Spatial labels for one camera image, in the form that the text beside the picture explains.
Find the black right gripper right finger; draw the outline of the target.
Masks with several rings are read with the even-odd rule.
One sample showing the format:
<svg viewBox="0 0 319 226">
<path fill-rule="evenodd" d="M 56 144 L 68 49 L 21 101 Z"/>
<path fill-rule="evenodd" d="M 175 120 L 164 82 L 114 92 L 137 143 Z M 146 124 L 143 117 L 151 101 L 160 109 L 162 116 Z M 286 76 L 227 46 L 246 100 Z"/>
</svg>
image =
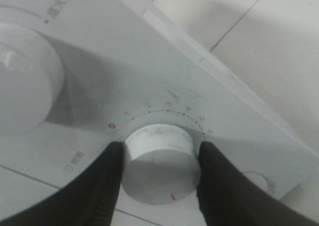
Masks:
<svg viewBox="0 0 319 226">
<path fill-rule="evenodd" d="M 200 144 L 196 188 L 199 210 L 208 226 L 317 226 L 285 206 L 243 175 L 209 141 Z"/>
</svg>

